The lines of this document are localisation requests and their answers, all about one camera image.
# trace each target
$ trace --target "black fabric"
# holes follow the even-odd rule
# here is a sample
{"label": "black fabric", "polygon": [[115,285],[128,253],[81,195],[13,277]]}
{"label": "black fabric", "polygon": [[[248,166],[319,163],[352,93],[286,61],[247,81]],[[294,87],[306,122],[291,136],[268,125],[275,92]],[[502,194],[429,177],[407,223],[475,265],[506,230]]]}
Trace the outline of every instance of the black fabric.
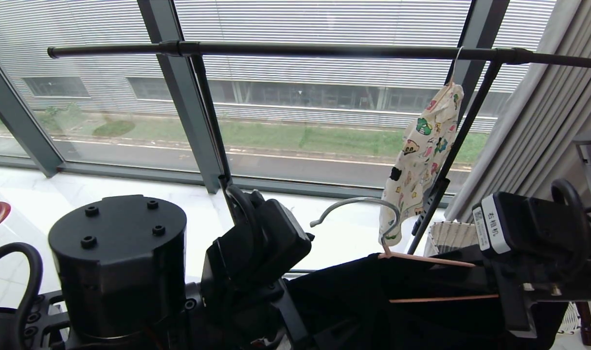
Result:
{"label": "black fabric", "polygon": [[566,303],[533,307],[537,339],[519,339],[504,328],[499,299],[391,304],[388,299],[472,295],[426,280],[433,264],[378,259],[377,254],[288,282],[309,333],[345,319],[358,330],[342,350],[549,349]]}

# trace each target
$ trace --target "cartoon print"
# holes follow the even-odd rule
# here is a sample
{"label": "cartoon print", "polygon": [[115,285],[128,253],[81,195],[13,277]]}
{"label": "cartoon print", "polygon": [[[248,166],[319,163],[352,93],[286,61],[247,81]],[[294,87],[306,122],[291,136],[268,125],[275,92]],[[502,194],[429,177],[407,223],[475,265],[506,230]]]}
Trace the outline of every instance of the cartoon print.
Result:
{"label": "cartoon print", "polygon": [[393,166],[393,168],[391,169],[391,175],[389,176],[391,178],[391,180],[399,181],[400,176],[401,176],[401,170],[399,170]]}
{"label": "cartoon print", "polygon": [[437,102],[437,101],[435,101],[435,100],[431,100],[431,101],[429,102],[429,106],[427,106],[427,108],[425,108],[425,109],[429,111],[429,110],[430,110],[430,109],[432,109],[434,106],[436,106],[436,102]]}
{"label": "cartoon print", "polygon": [[416,121],[416,131],[423,135],[429,135],[431,133],[431,125],[427,123],[426,118],[418,118]]}
{"label": "cartoon print", "polygon": [[418,146],[418,144],[416,144],[416,142],[414,142],[412,140],[407,140],[406,147],[404,147],[404,155],[409,155],[410,153],[414,153],[414,152],[418,151],[419,148],[420,148],[420,146]]}
{"label": "cartoon print", "polygon": [[406,177],[406,182],[404,182],[404,186],[408,186],[408,184],[412,181],[412,172],[408,171],[408,176]]}
{"label": "cartoon print", "polygon": [[448,141],[447,139],[440,138],[438,139],[438,144],[436,145],[436,149],[433,151],[434,155],[436,153],[442,153],[447,148]]}
{"label": "cartoon print", "polygon": [[429,155],[431,155],[432,152],[433,152],[433,147],[429,146],[427,148],[427,150],[425,151],[425,153],[423,153],[423,157],[429,157]]}

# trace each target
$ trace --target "curtain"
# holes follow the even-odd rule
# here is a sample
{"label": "curtain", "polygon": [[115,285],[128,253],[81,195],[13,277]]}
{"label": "curtain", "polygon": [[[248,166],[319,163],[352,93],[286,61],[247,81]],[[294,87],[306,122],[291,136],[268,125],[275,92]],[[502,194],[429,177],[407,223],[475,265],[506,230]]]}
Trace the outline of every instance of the curtain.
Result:
{"label": "curtain", "polygon": [[[538,53],[591,57],[591,0],[558,0]],[[590,198],[573,137],[591,128],[591,69],[532,64],[507,101],[447,220],[497,191],[550,199],[554,179]]]}

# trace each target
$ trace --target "white marble floor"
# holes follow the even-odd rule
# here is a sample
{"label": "white marble floor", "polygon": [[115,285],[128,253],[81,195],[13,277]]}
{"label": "white marble floor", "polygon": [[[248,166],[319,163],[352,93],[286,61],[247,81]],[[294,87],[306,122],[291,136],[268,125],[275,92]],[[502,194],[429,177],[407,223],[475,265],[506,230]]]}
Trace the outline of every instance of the white marble floor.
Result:
{"label": "white marble floor", "polygon": [[[0,168],[0,201],[12,206],[10,215],[0,226],[0,246],[9,242],[35,246],[44,262],[41,292],[58,290],[59,281],[47,241],[49,229],[57,219],[103,197],[138,193],[165,199],[183,208],[188,216],[186,279],[199,280],[206,248],[233,226],[224,196],[208,194],[201,186],[67,174],[47,179],[39,171]],[[341,207],[323,224],[310,228],[309,222],[318,219],[335,200],[280,193],[264,193],[264,197],[280,201],[293,212],[302,228],[316,235],[311,253],[295,268],[320,269],[381,251],[377,243],[379,209],[375,204]],[[435,220],[442,219],[442,213],[438,212]],[[393,250],[406,249],[411,241],[413,223],[414,219],[403,223],[404,239]],[[18,305],[28,273],[28,264],[20,253],[0,261],[0,306]]]}

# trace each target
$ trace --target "metal hook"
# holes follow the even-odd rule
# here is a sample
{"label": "metal hook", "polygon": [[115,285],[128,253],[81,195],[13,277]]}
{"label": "metal hook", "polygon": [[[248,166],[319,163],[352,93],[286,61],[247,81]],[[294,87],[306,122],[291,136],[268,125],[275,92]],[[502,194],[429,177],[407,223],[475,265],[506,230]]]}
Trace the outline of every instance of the metal hook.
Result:
{"label": "metal hook", "polygon": [[400,213],[399,213],[399,209],[397,208],[397,206],[395,206],[394,204],[391,204],[389,202],[382,201],[381,199],[375,198],[375,197],[355,197],[355,198],[344,199],[343,201],[338,201],[335,204],[332,204],[331,206],[329,206],[322,213],[322,216],[319,217],[319,220],[315,220],[315,221],[310,222],[311,228],[314,228],[315,226],[322,223],[324,221],[324,219],[326,219],[328,214],[331,211],[335,210],[336,208],[344,206],[345,204],[359,203],[359,202],[369,202],[369,203],[382,204],[383,206],[387,206],[388,208],[391,208],[393,210],[393,212],[395,213],[395,222],[393,222],[393,224],[386,230],[386,232],[384,232],[384,235],[382,235],[382,237],[386,238],[386,236],[389,233],[391,233],[398,226]]}

